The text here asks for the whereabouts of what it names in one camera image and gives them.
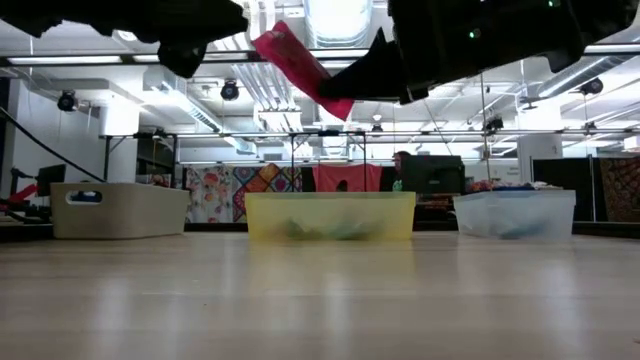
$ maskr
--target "storage bin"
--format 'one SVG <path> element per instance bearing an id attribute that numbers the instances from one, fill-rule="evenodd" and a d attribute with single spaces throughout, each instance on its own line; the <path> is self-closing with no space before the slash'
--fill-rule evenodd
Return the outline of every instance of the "storage bin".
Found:
<path id="1" fill-rule="evenodd" d="M 501 239 L 571 236 L 573 190 L 493 191 L 453 199 L 460 233 Z"/>
<path id="2" fill-rule="evenodd" d="M 99 202 L 74 201 L 78 192 Z M 189 193 L 142 184 L 52 184 L 54 236 L 58 239 L 129 239 L 184 231 Z"/>
<path id="3" fill-rule="evenodd" d="M 251 241 L 410 240 L 415 193 L 248 193 Z"/>

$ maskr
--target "pink fabric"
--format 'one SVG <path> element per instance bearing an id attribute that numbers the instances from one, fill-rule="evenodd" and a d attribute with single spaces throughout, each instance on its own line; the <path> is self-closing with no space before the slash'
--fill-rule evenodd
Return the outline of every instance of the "pink fabric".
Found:
<path id="1" fill-rule="evenodd" d="M 256 51 L 276 65 L 298 89 L 309 95 L 333 116 L 346 120 L 353 107 L 353 99 L 327 99 L 318 88 L 330 77 L 327 70 L 311 55 L 282 21 L 253 41 Z"/>
<path id="2" fill-rule="evenodd" d="M 348 183 L 349 192 L 364 191 L 365 165 L 330 166 L 318 165 L 313 167 L 313 178 L 316 182 L 316 192 L 335 192 L 342 180 Z M 380 176 L 382 168 L 367 164 L 367 191 L 380 191 Z"/>

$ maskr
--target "person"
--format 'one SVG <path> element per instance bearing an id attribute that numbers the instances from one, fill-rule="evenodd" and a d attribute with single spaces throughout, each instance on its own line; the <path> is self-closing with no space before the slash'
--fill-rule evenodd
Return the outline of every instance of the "person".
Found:
<path id="1" fill-rule="evenodd" d="M 349 183 L 347 180 L 341 180 L 336 186 L 336 192 L 347 192 L 349 191 Z"/>
<path id="2" fill-rule="evenodd" d="M 411 154 L 406 151 L 398 151 L 397 153 L 393 154 L 393 164 L 396 168 L 396 180 L 393 182 L 393 191 L 402 191 L 402 161 L 409 156 L 411 156 Z"/>

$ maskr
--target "black monitor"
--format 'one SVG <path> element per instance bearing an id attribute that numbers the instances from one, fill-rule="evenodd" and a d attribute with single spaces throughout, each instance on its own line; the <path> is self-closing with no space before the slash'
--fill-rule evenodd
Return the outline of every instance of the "black monitor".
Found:
<path id="1" fill-rule="evenodd" d="M 402 160 L 402 190 L 418 194 L 462 194 L 464 164 L 460 156 L 408 156 Z"/>
<path id="2" fill-rule="evenodd" d="M 64 182 L 67 165 L 54 165 L 38 170 L 38 196 L 50 196 L 51 184 Z"/>

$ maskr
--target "beige storage bin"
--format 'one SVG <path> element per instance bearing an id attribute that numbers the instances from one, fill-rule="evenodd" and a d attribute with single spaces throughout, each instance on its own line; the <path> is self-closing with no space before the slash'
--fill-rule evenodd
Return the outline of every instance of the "beige storage bin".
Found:
<path id="1" fill-rule="evenodd" d="M 409 241 L 412 192 L 248 193 L 249 239 Z"/>
<path id="2" fill-rule="evenodd" d="M 97 192 L 99 203 L 75 202 L 78 191 Z M 142 184 L 52 184 L 58 239 L 130 239 L 184 231 L 189 193 Z"/>

